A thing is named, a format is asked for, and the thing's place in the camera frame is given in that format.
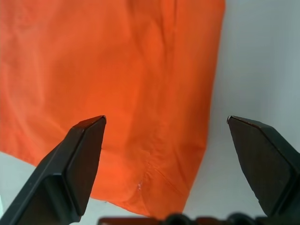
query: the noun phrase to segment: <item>dark metal part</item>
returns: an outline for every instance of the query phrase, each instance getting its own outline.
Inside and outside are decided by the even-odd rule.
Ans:
[[[84,214],[98,170],[106,118],[73,126],[37,166],[0,225],[68,225]]]
[[[267,216],[300,221],[300,154],[273,127],[227,120],[240,166]]]

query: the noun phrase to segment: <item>white background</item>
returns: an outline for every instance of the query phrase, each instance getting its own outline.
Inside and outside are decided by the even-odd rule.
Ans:
[[[226,118],[274,126],[300,150],[300,0],[227,0],[211,106],[209,144],[185,207],[188,216],[263,215],[238,162]],[[0,153],[7,209],[34,167]],[[134,215],[90,200],[81,225]]]

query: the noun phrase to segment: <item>orange fabric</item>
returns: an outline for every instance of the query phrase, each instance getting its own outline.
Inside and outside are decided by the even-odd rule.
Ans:
[[[224,0],[1,0],[0,150],[37,165],[107,116],[91,196],[183,210],[206,148]]]

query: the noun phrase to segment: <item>white surface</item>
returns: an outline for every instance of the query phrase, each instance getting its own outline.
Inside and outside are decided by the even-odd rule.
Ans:
[[[3,215],[3,206],[2,206],[1,196],[0,196],[0,219],[2,215]]]
[[[239,166],[226,118],[274,126],[300,150],[300,1],[228,0],[211,106],[208,149],[185,213],[225,218],[263,212]],[[7,209],[34,167],[0,153],[0,194]],[[102,216],[133,215],[90,200],[81,225]]]

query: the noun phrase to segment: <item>robotic arm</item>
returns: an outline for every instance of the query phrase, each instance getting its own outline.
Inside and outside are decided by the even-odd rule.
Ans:
[[[240,166],[268,217],[232,214],[225,221],[182,214],[102,218],[99,225],[300,225],[300,154],[272,127],[230,116]],[[73,126],[36,167],[0,225],[68,225],[84,215],[98,170],[105,116]]]

